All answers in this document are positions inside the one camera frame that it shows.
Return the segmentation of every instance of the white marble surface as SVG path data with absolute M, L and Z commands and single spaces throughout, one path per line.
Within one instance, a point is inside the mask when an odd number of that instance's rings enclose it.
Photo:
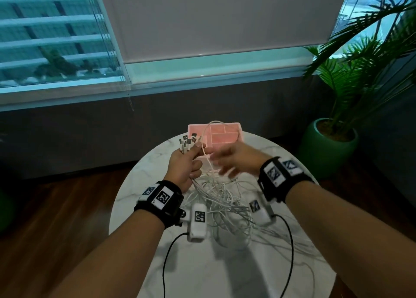
M 130 171 L 114 202 L 109 233 L 117 229 L 131 215 L 137 196 L 146 187 L 163 178 L 170 155 L 178 148 L 179 138 L 181 135 L 158 145 Z M 244 142 L 273 156 L 294 159 L 285 149 L 251 133 L 244 132 Z M 257 185 L 254 177 L 248 174 L 243 177 Z M 295 243 L 306 242 L 313 246 L 310 241 L 305 241 L 307 239 L 305 233 L 286 205 L 275 203 L 273 210 L 286 217 Z M 286 231 L 284 223 L 279 220 L 270 228 Z M 185 224 L 183 227 L 171 227 L 165 230 L 138 297 L 163 296 L 164 258 L 172 240 L 182 232 L 186 232 Z M 175 242 L 166 264 L 166 296 L 278 298 L 286 284 L 290 256 L 290 246 L 285 241 L 266 235 L 256 237 L 244 251 L 220 247 L 211 235 L 203 243 L 189 243 L 183 236 Z M 335 281 L 335 272 L 322 257 L 295 252 L 294 264 L 285 297 L 329 297 Z

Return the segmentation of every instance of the person's right arm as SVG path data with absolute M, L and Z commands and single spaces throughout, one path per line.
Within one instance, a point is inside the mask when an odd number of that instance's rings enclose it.
M 244 143 L 214 152 L 229 170 L 258 176 L 271 156 Z M 286 204 L 316 248 L 357 297 L 416 297 L 416 243 L 360 208 L 311 182 L 292 187 Z

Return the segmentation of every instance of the roller blind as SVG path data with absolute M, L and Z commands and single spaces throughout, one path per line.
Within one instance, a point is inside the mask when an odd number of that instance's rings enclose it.
M 343 0 L 103 0 L 126 64 L 325 43 Z

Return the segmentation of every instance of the forearm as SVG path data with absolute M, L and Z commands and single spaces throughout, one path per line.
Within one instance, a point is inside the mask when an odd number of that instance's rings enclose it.
M 153 214 L 134 212 L 53 291 L 51 298 L 135 298 L 164 231 Z
M 415 297 L 416 243 L 310 182 L 286 204 L 315 246 L 359 297 Z

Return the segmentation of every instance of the pink organizer box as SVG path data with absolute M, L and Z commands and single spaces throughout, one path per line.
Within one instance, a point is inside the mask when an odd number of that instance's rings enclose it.
M 202 136 L 206 126 L 208 124 L 195 124 L 188 125 L 188 137 L 191 138 L 192 133 L 196 133 L 196 138 L 199 139 Z M 204 133 L 203 139 L 201 139 L 207 147 L 220 148 L 221 146 L 227 143 L 233 143 L 236 141 L 242 141 L 242 129 L 240 123 L 226 123 L 223 125 L 221 123 L 212 123 Z M 206 161 L 205 157 L 199 158 L 203 163 L 203 169 L 205 171 L 209 167 L 209 163 Z

